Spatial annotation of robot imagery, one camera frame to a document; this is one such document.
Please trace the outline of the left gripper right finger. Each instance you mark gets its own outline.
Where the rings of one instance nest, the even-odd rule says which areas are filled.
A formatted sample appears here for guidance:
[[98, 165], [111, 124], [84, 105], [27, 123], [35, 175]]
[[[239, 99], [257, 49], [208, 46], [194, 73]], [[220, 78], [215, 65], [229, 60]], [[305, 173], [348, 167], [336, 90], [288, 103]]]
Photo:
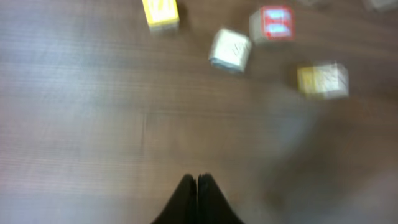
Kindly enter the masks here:
[[243, 224], [211, 174], [198, 177], [197, 196], [200, 223]]

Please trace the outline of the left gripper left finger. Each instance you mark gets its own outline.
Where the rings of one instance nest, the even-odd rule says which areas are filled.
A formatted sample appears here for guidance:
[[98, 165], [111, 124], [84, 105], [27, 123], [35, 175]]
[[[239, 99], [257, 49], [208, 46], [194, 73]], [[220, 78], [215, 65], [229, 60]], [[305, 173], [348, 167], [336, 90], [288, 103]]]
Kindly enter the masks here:
[[197, 183], [192, 175], [185, 174], [152, 224], [195, 223], [197, 223]]

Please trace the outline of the block with blue number side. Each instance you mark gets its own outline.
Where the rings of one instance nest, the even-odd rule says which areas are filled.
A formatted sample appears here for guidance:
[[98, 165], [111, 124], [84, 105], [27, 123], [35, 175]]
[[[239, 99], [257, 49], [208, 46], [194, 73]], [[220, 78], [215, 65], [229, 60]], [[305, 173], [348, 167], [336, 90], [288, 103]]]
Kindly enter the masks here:
[[212, 66], [233, 73], [243, 73], [251, 49], [252, 42], [247, 36], [222, 28], [215, 35], [208, 59]]

